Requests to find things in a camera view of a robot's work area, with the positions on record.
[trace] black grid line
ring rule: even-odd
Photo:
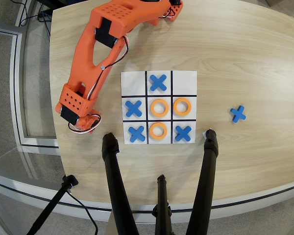
[[[148,127],[148,95],[147,95],[147,71],[145,71],[145,99],[146,99],[146,138],[147,144],[149,144],[149,127]]]
[[[176,94],[176,95],[171,95],[171,94],[160,94],[160,95],[147,95],[147,97],[197,97],[196,94],[186,94],[186,95],[181,95],[181,94]],[[146,95],[122,95],[122,98],[143,98],[146,97]]]
[[[173,143],[173,71],[171,71],[171,143]]]
[[[196,121],[196,119],[149,119],[147,122],[163,122],[163,121]],[[123,122],[146,122],[146,120],[123,120]]]

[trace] gray floor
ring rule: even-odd
[[[294,0],[245,0],[294,17]],[[0,0],[0,22],[15,24],[20,6]],[[9,60],[11,38],[0,35],[0,170],[15,175],[60,183],[64,175],[61,158],[23,154],[16,148],[11,122]],[[29,136],[55,137],[49,89],[49,39],[43,23],[29,21],[24,55],[24,107]],[[41,209],[0,195],[0,221],[9,234],[26,234]],[[99,234],[106,223],[98,222]],[[185,234],[187,224],[173,224],[175,234]],[[138,225],[140,234],[154,234],[154,225]],[[38,234],[94,234],[90,220],[53,213]],[[227,218],[210,221],[210,235],[294,235],[294,198],[288,201]]]

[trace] wire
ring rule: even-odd
[[[51,33],[50,33],[49,29],[48,29],[48,26],[47,26],[47,23],[46,23],[46,20],[45,20],[45,13],[44,13],[44,8],[43,8],[42,4],[40,4],[40,9],[41,9],[41,11],[43,13],[43,19],[44,19],[45,27],[46,27],[46,30],[47,30],[48,38],[49,38],[49,41],[50,41]]]
[[[115,65],[116,63],[120,62],[120,61],[121,61],[121,60],[127,55],[127,53],[128,53],[128,38],[127,38],[126,35],[124,35],[123,38],[124,38],[124,41],[125,41],[125,44],[126,44],[126,51],[123,53],[123,55],[121,56],[121,58],[120,58],[119,60],[115,61],[114,63],[112,63],[112,64],[110,64],[110,65],[108,65],[107,67],[104,68],[104,70],[105,70],[106,68],[108,68],[108,67],[110,67],[110,66],[113,66],[113,65]],[[92,87],[92,89],[89,91],[89,93],[88,93],[88,95],[87,95],[87,99],[88,99],[88,100],[90,100],[90,97],[92,96],[92,94],[93,94],[93,92],[94,92],[94,90],[95,90],[95,88],[96,88],[96,86],[97,86],[97,84],[98,84],[98,82],[99,82],[99,80],[100,80],[100,77],[101,77],[101,75],[102,75],[102,73],[103,73],[104,70],[101,71],[101,73],[100,73],[100,75],[99,75],[99,77],[98,77],[96,83],[94,84],[94,86]]]
[[[26,18],[23,19],[23,20],[19,23],[19,26],[25,26],[25,25],[27,25],[27,23],[28,23],[28,19],[31,19],[31,18],[33,18],[33,17],[37,17],[36,19],[37,19],[39,22],[44,22],[44,21],[39,20],[39,18],[38,18],[39,14],[28,17],[28,14],[27,14],[27,8],[26,8],[26,5],[25,5],[24,3],[22,3],[22,2],[16,2],[16,1],[13,1],[13,0],[10,0],[10,1],[13,2],[13,3],[21,4],[21,5],[24,6],[23,11],[25,11]],[[46,20],[46,22],[51,22],[51,16],[48,15],[48,14],[46,14],[46,13],[43,13],[43,17],[45,17],[45,16],[47,16],[47,17],[49,18],[49,20]]]
[[[70,127],[70,123],[68,123],[69,130],[72,131],[72,132],[74,132],[74,133],[77,133],[77,134],[85,134],[85,133],[88,133],[88,132],[91,132],[91,131],[95,130],[95,128],[101,123],[101,116],[100,116],[99,114],[88,114],[88,115],[90,115],[90,116],[96,116],[96,117],[99,118],[99,121],[98,121],[98,123],[97,123],[95,126],[89,128],[89,129],[87,129],[87,130],[80,131],[80,130],[77,129],[75,126],[73,126],[73,127],[75,128],[75,130],[73,130],[73,129]]]
[[[25,5],[24,3],[22,3],[22,2],[17,2],[17,1],[13,1],[13,0],[10,0],[10,1],[13,2],[13,3],[16,3],[16,4],[21,4],[21,5],[23,5],[23,6],[24,6],[23,11],[25,10],[26,19],[28,19],[26,5]],[[26,21],[26,23],[25,23],[24,25],[22,25],[22,21],[21,21],[20,24],[19,24],[19,26],[25,26],[26,24],[27,24],[27,21]]]
[[[162,17],[158,17],[158,18],[161,18],[161,19],[163,19],[163,18],[173,18],[174,16],[175,16],[175,11],[173,11],[173,9],[170,7],[169,12],[167,13],[167,15],[162,16]]]
[[[81,203],[78,199],[76,199],[76,198],[75,198],[73,195],[71,195],[68,191],[67,191],[67,194],[68,194],[71,198],[73,198],[75,201],[77,201],[77,202],[78,202],[78,203],[79,203],[79,204],[85,209],[85,211],[87,212],[87,214],[88,214],[90,220],[92,221],[92,223],[94,224],[94,226],[95,226],[95,228],[96,228],[95,235],[97,235],[97,234],[98,234],[98,226],[97,226],[96,222],[93,220],[93,218],[92,218],[92,216],[90,215],[90,213],[89,213],[88,209],[86,208],[86,206],[84,206],[83,203]]]

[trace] blue x piece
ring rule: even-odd
[[[127,101],[125,105],[129,108],[129,110],[126,113],[126,116],[129,118],[132,114],[136,114],[138,117],[142,115],[142,112],[138,109],[139,106],[141,106],[142,102],[140,100],[136,101],[135,104],[133,104],[131,101]]]
[[[243,119],[243,120],[246,119],[246,116],[243,114],[243,111],[244,111],[244,106],[242,105],[238,108],[238,110],[231,109],[231,113],[234,114],[233,121],[235,123],[237,123],[240,119]]]
[[[140,126],[137,130],[135,130],[134,127],[130,127],[128,129],[128,131],[132,134],[130,141],[134,143],[135,140],[139,139],[140,141],[144,142],[146,138],[145,136],[142,135],[143,130],[144,130],[143,126]]]
[[[177,136],[175,137],[176,141],[180,141],[183,138],[187,142],[191,140],[191,137],[189,137],[189,135],[188,135],[188,133],[192,130],[190,126],[187,126],[184,129],[182,129],[180,126],[177,126],[175,129],[178,132]]]
[[[153,84],[151,86],[151,90],[155,91],[158,87],[165,91],[167,89],[167,87],[165,86],[165,84],[163,84],[164,80],[167,78],[167,76],[165,76],[164,74],[161,75],[161,77],[157,78],[155,75],[150,76],[150,79],[153,81]]]

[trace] game piece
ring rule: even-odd
[[[162,104],[165,105],[165,110],[164,110],[164,112],[162,112],[162,113],[157,113],[157,112],[155,111],[155,105],[158,104],[158,103],[162,103]],[[152,114],[153,114],[155,117],[162,118],[162,117],[164,117],[164,116],[169,112],[169,105],[168,105],[168,103],[167,103],[164,99],[157,99],[157,100],[153,101],[153,103],[151,104],[150,110],[151,110]]]
[[[180,103],[180,102],[185,102],[187,103],[187,110],[185,112],[180,112],[178,111],[177,109],[177,105]],[[175,102],[174,102],[174,105],[173,105],[173,110],[174,112],[179,115],[179,116],[186,116],[187,114],[190,113],[192,109],[192,104],[190,103],[190,101],[187,99],[187,98],[179,98],[177,99]]]
[[[127,101],[125,105],[129,108],[129,110],[126,113],[126,116],[129,118],[132,114],[136,114],[138,117],[142,116],[142,112],[138,109],[139,106],[141,106],[142,102],[140,100],[136,101],[135,104],[133,104],[131,101]]]
[[[164,80],[167,78],[167,76],[165,76],[164,74],[161,75],[159,78],[157,78],[155,75],[151,75],[150,79],[153,81],[153,84],[151,86],[151,90],[155,91],[158,87],[165,91],[167,89],[166,85],[163,84]]]
[[[233,121],[235,123],[237,123],[240,119],[243,119],[243,120],[246,119],[246,116],[243,114],[243,111],[244,111],[244,106],[242,105],[239,106],[238,110],[231,109],[231,113],[234,114]]]
[[[145,136],[142,135],[143,130],[143,126],[140,126],[137,130],[135,130],[133,127],[130,127],[128,129],[128,131],[132,134],[130,141],[133,143],[136,139],[139,139],[140,141],[144,142]]]
[[[163,133],[160,136],[157,136],[154,134],[153,130],[155,127],[161,127],[163,129]],[[165,124],[163,124],[162,122],[156,122],[154,123],[151,127],[150,127],[150,135],[151,137],[153,137],[155,140],[163,140],[168,133],[167,127],[165,126]]]
[[[189,137],[188,133],[192,130],[190,126],[185,127],[182,129],[180,126],[177,126],[176,131],[178,132],[177,136],[175,137],[176,141],[180,141],[181,139],[185,139],[187,142],[191,140],[191,137]]]

